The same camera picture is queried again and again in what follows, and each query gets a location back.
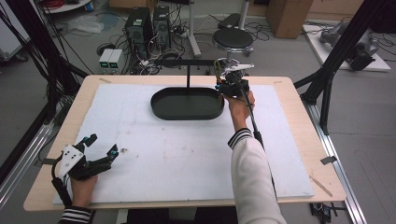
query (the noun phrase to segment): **black stool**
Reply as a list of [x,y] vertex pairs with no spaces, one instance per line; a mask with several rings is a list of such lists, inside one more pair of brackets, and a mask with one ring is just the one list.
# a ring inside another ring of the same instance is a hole
[[230,68],[232,62],[239,64],[239,62],[232,58],[233,52],[244,52],[251,49],[253,44],[253,37],[243,30],[235,28],[223,28],[217,30],[213,34],[212,38],[213,45],[218,49],[227,50],[227,58],[221,58],[219,60],[225,61],[225,67]]

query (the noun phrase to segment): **gray floor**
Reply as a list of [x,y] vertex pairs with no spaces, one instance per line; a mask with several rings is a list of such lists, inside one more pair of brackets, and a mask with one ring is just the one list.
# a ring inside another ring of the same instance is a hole
[[[75,10],[56,15],[54,19],[61,23],[81,14],[85,12]],[[86,35],[82,32],[65,35],[73,49],[95,74],[100,74],[96,48],[110,38],[114,41],[115,37],[111,36],[121,35],[124,24],[124,21],[117,18],[105,19],[106,29],[99,35],[81,36]],[[208,20],[212,19],[196,19],[196,27]],[[263,18],[249,18],[247,21],[265,23]],[[213,33],[216,23],[208,22],[204,28],[201,32]],[[249,57],[235,55],[243,63],[255,64],[255,68],[248,71],[251,76],[282,76],[297,81],[319,69],[320,63],[305,36],[300,35],[297,39],[289,40],[276,39],[271,33],[267,34],[270,40],[257,40],[254,43],[254,52]],[[203,59],[225,56],[224,51],[212,46],[211,37],[196,37]],[[187,41],[185,46],[187,49],[183,58],[191,58]],[[69,48],[66,52],[71,63],[88,71]],[[378,54],[383,59],[396,59],[382,49]],[[396,63],[389,63],[389,66],[392,71],[387,73],[340,70],[332,89],[329,132],[368,223],[394,223],[396,220],[396,136],[392,130],[396,127]],[[203,67],[193,67],[191,73],[204,75],[205,70]],[[186,69],[163,69],[159,75],[173,74],[184,75]],[[46,83],[35,70],[32,61],[12,61],[0,67],[0,87],[0,162],[3,162],[46,103]],[[304,89],[301,88],[298,92],[304,92]],[[1,223],[56,223],[62,212],[29,213],[23,210],[24,199],[38,170],[39,167],[32,166],[17,186],[0,211]],[[318,223],[311,216],[306,203],[287,203],[280,206],[289,223]],[[350,223],[346,212],[338,211],[338,215],[339,217],[332,216],[332,223]],[[116,210],[101,210],[94,223],[115,223],[116,218]]]

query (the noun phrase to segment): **black cable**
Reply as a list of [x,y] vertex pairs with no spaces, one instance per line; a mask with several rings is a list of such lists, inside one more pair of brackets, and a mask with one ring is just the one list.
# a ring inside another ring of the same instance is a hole
[[43,151],[44,147],[46,147],[50,142],[52,142],[53,139],[55,139],[56,135],[58,135],[58,132],[57,132],[55,135],[53,135],[53,136],[51,137],[51,139],[50,139],[49,141],[47,141],[47,142],[38,150],[37,158],[38,158],[39,161],[43,161],[43,160],[41,159],[40,155],[41,155],[41,152]]
[[394,52],[391,52],[391,51],[389,51],[389,50],[387,50],[387,49],[385,49],[385,48],[383,48],[383,47],[381,47],[381,46],[379,46],[382,50],[384,50],[384,51],[386,51],[387,53],[389,53],[389,54],[392,54],[392,55],[396,55],[396,53],[394,53]]
[[35,66],[37,67],[40,75],[46,79],[48,82],[50,82],[49,77],[47,75],[47,73],[44,71],[44,69],[42,68],[40,62],[38,61],[38,59],[35,57],[36,55],[34,54],[33,49],[30,48],[30,46],[27,44],[26,39],[23,38],[23,36],[17,31],[17,29],[7,20],[7,16],[3,13],[3,11],[0,10],[0,19],[4,22],[4,24],[9,28],[9,30],[11,31],[11,33],[13,33],[17,39],[20,41],[20,43],[22,44],[22,46],[25,48],[25,50],[29,53],[29,55],[31,56],[31,58],[33,59],[33,62],[35,63]]
[[[254,116],[253,116],[253,108],[251,107],[252,104],[250,103],[250,101],[248,99],[248,94],[245,92],[245,90],[242,87],[241,83],[238,80],[236,80],[235,77],[233,77],[233,81],[234,81],[234,83],[236,83],[239,86],[239,90],[241,91],[242,95],[245,98],[245,102],[247,104],[247,109],[248,109],[249,114],[250,114],[250,119],[251,119],[251,122],[253,124],[253,135],[254,135],[254,138],[257,139],[257,141],[259,141],[260,144],[262,144],[262,149],[265,151],[264,143],[262,142],[262,135],[260,134],[259,130],[257,129],[256,121],[255,121]],[[275,182],[274,182],[274,177],[273,177],[272,172],[271,172],[271,168],[270,168],[270,173],[271,173],[271,181],[272,181],[273,188],[274,188],[274,194],[276,196]]]
[[177,36],[177,35],[176,35],[175,33],[172,33],[172,42],[176,45],[176,48],[177,48],[178,50],[185,52],[186,49],[185,49],[184,46],[183,46],[183,39],[179,37],[180,43],[177,43],[177,41],[175,40],[175,37],[176,37],[176,36]]
[[91,69],[88,67],[88,65],[85,64],[84,61],[82,61],[82,59],[79,57],[79,55],[76,53],[76,51],[70,46],[70,44],[69,44],[69,42],[67,42],[66,38],[64,38],[63,35],[61,35],[61,37],[64,39],[64,41],[69,46],[69,48],[76,54],[76,56],[79,58],[79,60],[82,62],[82,64],[84,64],[84,66],[91,72],[91,74],[94,74],[94,72],[91,71]]
[[[178,53],[174,53],[174,52],[170,52],[170,53],[166,53],[166,52],[163,52],[156,60],[154,60],[154,63],[155,63],[155,61],[157,61],[157,60],[160,60],[160,59],[163,59],[163,60],[171,60],[171,59],[173,59],[173,60],[183,60],[182,59],[182,54],[178,54]],[[163,65],[164,67],[168,67],[168,68],[177,68],[178,66],[169,66],[169,65]]]
[[96,49],[96,54],[101,56],[103,54],[103,52],[105,51],[105,49],[115,49],[116,46],[111,44],[111,43],[105,43],[102,45],[99,45],[99,47]]
[[[49,22],[49,25],[52,28],[52,31],[54,32],[56,38],[58,39],[58,42],[61,45],[62,50],[64,51],[64,57],[69,62],[69,59],[68,59],[67,54],[66,54],[66,51],[64,49],[64,43],[62,42],[62,39],[60,38],[60,33],[58,32],[58,28],[56,27],[55,22],[52,20],[50,9],[49,9],[48,5],[44,5],[44,6],[46,7],[47,13],[43,13],[43,14],[46,15],[46,19]],[[35,4],[35,7],[36,7],[37,10],[44,9],[42,6],[41,6],[41,8],[37,8],[37,4]],[[40,20],[43,21],[41,13],[39,13],[39,17],[40,17]]]
[[154,63],[149,63],[140,71],[140,75],[143,75],[143,72],[144,75],[157,75],[158,73],[160,73],[160,68]]
[[56,165],[58,164],[58,162],[62,160],[63,154],[64,154],[64,153],[61,152],[61,156],[58,157],[58,158],[55,160],[55,163],[52,164],[52,167],[51,167],[51,169],[50,169],[50,174],[52,175],[52,178],[56,178],[55,168],[56,168]]
[[78,91],[79,82],[76,77],[78,75],[85,76],[85,72],[77,69],[73,64],[67,61],[64,44],[59,34],[59,29],[54,25],[53,21],[48,17],[49,25],[54,35],[60,41],[60,45],[64,50],[66,59],[64,59],[59,50],[54,45],[48,29],[43,24],[41,14],[37,16],[33,6],[29,1],[8,1],[8,5],[20,21],[26,33],[31,37],[33,45],[27,45],[26,41],[20,40],[25,50],[32,57],[38,71],[48,81],[48,89],[46,96],[49,100],[48,121],[55,115],[55,106],[59,102],[62,109],[70,104],[73,98],[68,95],[74,95]]
[[3,7],[3,4],[1,2],[0,2],[0,7],[3,9],[2,12],[4,12],[4,16],[5,16],[6,21],[11,23],[11,20],[9,19],[9,16],[8,16],[8,14],[6,12],[6,9]]
[[267,31],[267,32],[271,31],[269,26],[266,26],[266,25],[263,25],[263,24],[260,24],[260,23],[254,21],[254,22],[247,23],[246,27],[253,28],[256,30],[255,32],[251,32],[251,31],[249,31],[249,29],[246,29],[254,37],[253,41],[256,41],[256,40],[267,41],[270,39],[270,36],[267,33],[265,33],[265,31]]
[[215,19],[216,21],[218,21],[218,22],[221,22],[221,21],[219,21],[219,19],[218,19],[218,18],[216,18],[215,16],[213,16],[213,15],[210,15],[210,14],[209,14],[209,16],[210,16],[211,18]]
[[172,15],[175,11],[177,11],[177,15],[175,17],[175,19],[173,20],[171,27],[173,27],[175,25],[175,22],[177,21],[177,19],[179,19],[180,23],[181,23],[181,18],[180,18],[180,10],[182,7],[184,7],[184,5],[180,5],[180,7],[176,4],[177,8],[175,10],[173,10],[172,12],[169,13],[169,15]]
[[127,22],[127,20],[125,20],[122,16],[120,16],[120,15],[114,13],[114,12],[101,12],[101,13],[96,14],[95,16],[102,15],[102,14],[110,14],[110,15],[119,17],[119,18],[121,18],[123,21]]

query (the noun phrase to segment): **human hand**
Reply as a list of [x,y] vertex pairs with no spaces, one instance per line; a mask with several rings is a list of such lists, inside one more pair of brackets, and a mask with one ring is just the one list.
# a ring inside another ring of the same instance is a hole
[[92,192],[95,188],[98,176],[95,175],[86,180],[71,178],[73,190],[73,206],[88,207],[92,200]]
[[[231,113],[231,118],[233,119],[233,128],[235,131],[238,131],[242,128],[247,128],[246,119],[250,116],[248,111],[247,103],[245,102],[245,98],[240,96],[238,98],[233,98],[223,94],[223,97],[228,101],[229,109]],[[254,108],[254,95],[253,91],[249,91],[247,93],[247,98],[251,103],[251,108]]]

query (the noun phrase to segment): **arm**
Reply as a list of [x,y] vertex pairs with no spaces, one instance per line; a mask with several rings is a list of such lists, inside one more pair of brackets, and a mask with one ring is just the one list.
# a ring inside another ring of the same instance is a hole
[[[253,92],[248,97],[254,106]],[[246,125],[247,105],[240,99],[225,98],[235,129],[228,145],[233,149],[231,174],[238,223],[286,223],[276,201],[265,152]]]
[[73,190],[72,206],[64,209],[60,224],[83,224],[89,223],[92,210],[88,205],[92,200],[92,192],[97,181],[97,175],[87,180],[75,180],[71,178]]

